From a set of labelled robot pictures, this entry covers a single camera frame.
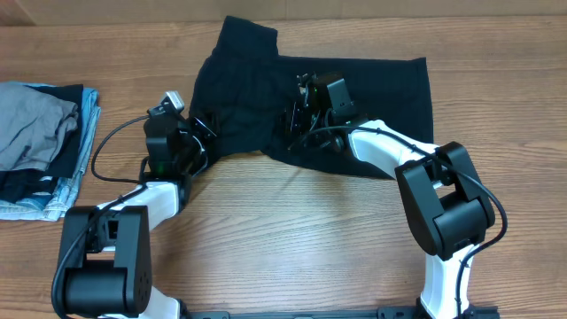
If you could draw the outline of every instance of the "wooden table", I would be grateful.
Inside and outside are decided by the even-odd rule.
[[[505,318],[567,316],[567,17],[264,22],[292,56],[425,56],[437,144],[466,145],[509,211],[509,233],[476,259],[470,299]],[[0,28],[0,81],[100,90],[95,145],[167,89],[189,103],[220,23]],[[142,124],[103,150],[100,171],[136,176]],[[127,185],[87,173],[77,205]],[[0,317],[53,318],[62,222],[0,222]],[[493,236],[499,222],[489,231]],[[411,305],[424,256],[395,182],[327,175],[258,153],[196,181],[183,213],[151,237],[154,284],[191,310]]]

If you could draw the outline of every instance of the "stack of folded clothes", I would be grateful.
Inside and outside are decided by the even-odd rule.
[[[100,107],[82,84],[0,83],[0,219],[56,221],[73,206]]]

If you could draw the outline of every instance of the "black cable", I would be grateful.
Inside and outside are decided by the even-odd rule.
[[[92,172],[92,174],[96,178],[101,179],[103,181],[107,181],[107,182],[134,183],[134,184],[141,185],[142,187],[140,189],[136,190],[136,191],[132,191],[131,193],[129,193],[125,196],[119,196],[118,199],[109,203],[108,205],[106,205],[102,209],[99,209],[98,211],[96,211],[95,214],[89,219],[89,222],[87,223],[87,225],[79,232],[79,235],[77,235],[77,238],[73,241],[73,243],[71,243],[71,245],[69,246],[69,249],[67,249],[65,255],[63,256],[63,258],[61,259],[61,262],[58,265],[57,271],[55,272],[55,276],[53,277],[53,283],[51,284],[51,304],[53,305],[53,309],[55,310],[55,313],[60,318],[72,319],[71,317],[69,317],[65,314],[65,311],[63,309],[61,309],[59,307],[59,303],[57,302],[57,291],[59,290],[59,287],[58,287],[59,282],[60,282],[59,279],[61,278],[61,275],[63,274],[63,270],[65,269],[65,265],[67,264],[69,258],[71,257],[73,250],[76,248],[76,246],[82,240],[82,238],[84,236],[86,236],[86,234],[89,232],[89,229],[92,228],[103,215],[108,213],[112,207],[117,206],[118,204],[121,204],[124,201],[141,194],[143,191],[147,190],[147,188],[148,188],[146,186],[146,184],[142,182],[142,180],[144,178],[144,169],[145,169],[145,166],[148,162],[147,157],[142,160],[142,163],[140,165],[139,181],[136,181],[136,180],[130,180],[130,179],[123,179],[123,178],[110,178],[110,177],[104,177],[104,176],[99,175],[97,173],[97,171],[95,170],[95,163],[97,162],[98,154],[102,150],[103,146],[105,146],[106,142],[108,142],[108,140],[114,134],[116,134],[118,131],[120,131],[121,129],[125,128],[126,126],[128,126],[130,124],[148,119],[149,117],[150,117],[149,115],[141,116],[139,118],[133,119],[132,121],[127,121],[126,123],[115,128],[112,132],[110,132],[110,134],[108,134],[108,136],[105,137],[105,139],[103,139],[103,141],[100,143],[97,150],[93,154],[92,161],[90,163],[90,171]]]
[[[494,194],[492,194],[491,191],[489,191],[481,182],[477,181],[476,179],[470,177],[469,175],[464,174],[462,171],[454,168],[453,166],[449,165],[448,163],[446,163],[444,160],[438,159],[436,156],[431,155],[430,153],[418,148],[416,145],[411,144],[410,142],[406,141],[405,139],[403,139],[400,136],[397,136],[395,134],[393,134],[392,132],[388,132],[388,131],[384,131],[380,128],[364,128],[364,127],[349,127],[349,126],[335,126],[335,127],[327,127],[327,128],[318,128],[315,130],[312,130],[310,132],[307,132],[305,135],[301,136],[300,138],[298,138],[295,142],[293,142],[290,147],[288,147],[288,150],[291,150],[291,148],[295,145],[295,144],[301,144],[303,143],[303,141],[305,141],[305,139],[313,134],[316,134],[318,132],[322,132],[322,131],[326,131],[326,130],[333,130],[333,129],[343,129],[346,131],[354,131],[354,130],[361,130],[361,131],[365,131],[365,132],[372,132],[372,133],[376,133],[376,134],[382,134],[385,136],[390,137],[391,139],[407,146],[409,149],[411,149],[414,152],[418,152],[420,154],[422,154],[425,158],[432,160],[438,164],[440,164],[441,166],[445,167],[448,171],[455,173],[461,177],[463,177],[464,179],[466,179],[467,181],[471,182],[472,184],[474,184],[475,186],[477,186],[481,191],[483,191],[486,196],[492,200],[492,202],[494,203],[494,205],[496,206],[496,208],[498,209],[498,212],[500,213],[501,219],[502,219],[502,228],[500,230],[500,232],[498,233],[498,235],[496,235],[496,237],[494,237],[492,240],[480,245],[477,249],[475,249],[472,252],[469,252],[465,255],[465,257],[462,259],[461,261],[461,266],[459,267],[459,272],[457,273],[457,282],[456,282],[456,294],[455,294],[455,301],[457,304],[457,318],[461,318],[462,314],[461,314],[461,281],[462,281],[462,273],[464,272],[464,269],[467,265],[467,263],[469,262],[469,260],[476,255],[477,253],[480,253],[482,251],[484,251],[486,248],[496,244],[497,242],[499,242],[504,235],[506,234],[506,230],[508,229],[508,216],[506,215],[506,211],[504,210],[504,206],[502,206],[501,202],[496,198],[496,196],[494,196]]]
[[[99,180],[103,180],[106,182],[116,182],[116,183],[134,183],[134,184],[139,184],[139,181],[136,180],[131,180],[131,179],[127,179],[127,178],[111,178],[111,177],[104,177],[102,175],[100,175],[99,173],[97,173],[96,169],[95,169],[95,164],[97,162],[97,157],[98,154],[100,153],[100,151],[103,149],[103,146],[105,146],[106,142],[108,142],[108,140],[114,135],[116,134],[118,131],[120,131],[121,129],[125,128],[126,126],[130,125],[130,124],[134,124],[136,122],[142,121],[142,120],[146,120],[149,119],[150,115],[144,115],[144,116],[140,116],[139,118],[133,119],[132,121],[127,121],[126,123],[120,125],[119,127],[113,129],[112,132],[110,132],[110,134],[108,134],[105,139],[100,143],[100,145],[97,147],[97,150],[95,151],[95,153],[92,156],[92,161],[90,162],[90,171],[92,172],[92,174],[98,178]]]

